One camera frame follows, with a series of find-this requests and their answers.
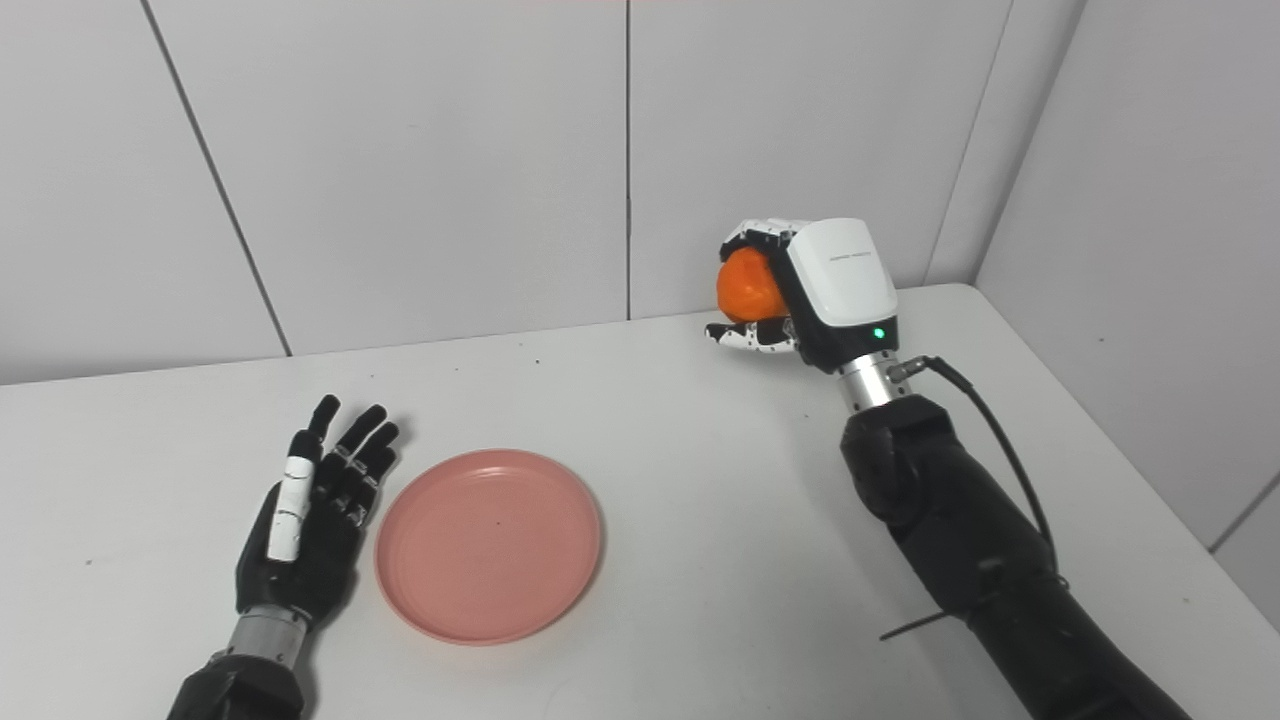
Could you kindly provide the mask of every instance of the white wall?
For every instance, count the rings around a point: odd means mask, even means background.
[[[1280,469],[1277,27],[1274,0],[1089,3],[978,278],[1206,544]]]
[[[47,255],[0,270],[0,382],[279,354],[143,6],[63,5],[0,23],[44,143],[0,170],[4,249]],[[152,5],[297,352],[709,307],[745,217],[864,217],[901,284],[972,264],[980,223],[943,218],[992,213],[1069,24],[1052,0],[634,3],[628,44],[621,1]],[[87,168],[125,199],[59,195]]]
[[[1253,605],[1280,628],[1280,492],[1271,492],[1217,552]]]
[[[922,283],[1009,8],[632,4],[635,315],[714,307],[717,246],[754,217],[863,218]]]
[[[282,354],[137,3],[0,3],[0,383]]]
[[[152,0],[296,352],[626,319],[626,5]]]

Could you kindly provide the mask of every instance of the robotic arm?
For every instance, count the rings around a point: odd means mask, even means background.
[[[964,620],[1036,720],[1189,720],[1075,602],[1039,529],[956,437],[941,406],[908,378],[925,368],[983,411],[1015,473],[1016,454],[973,386],[938,357],[900,363],[897,296],[867,224],[749,220],[722,246],[765,255],[790,311],[754,324],[709,325],[722,345],[759,350],[776,325],[809,365],[840,378],[851,416],[840,443],[867,509],[882,520],[946,614]],[[733,338],[740,336],[744,340]]]

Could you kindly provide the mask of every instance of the pink plate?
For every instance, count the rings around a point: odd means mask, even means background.
[[[497,644],[559,618],[595,571],[600,518],[563,465],[481,450],[410,483],[378,533],[378,584],[406,623],[442,641]]]

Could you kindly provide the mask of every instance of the black forearm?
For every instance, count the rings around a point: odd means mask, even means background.
[[[248,655],[216,657],[182,683],[169,720],[298,720],[293,670]]]
[[[297,720],[305,701],[292,667],[306,630],[293,611],[250,609],[227,650],[183,682],[169,720]]]

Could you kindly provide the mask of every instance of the black arm sleeve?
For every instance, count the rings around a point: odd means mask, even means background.
[[[292,670],[261,657],[227,655],[182,683],[168,720],[298,720],[303,706]]]

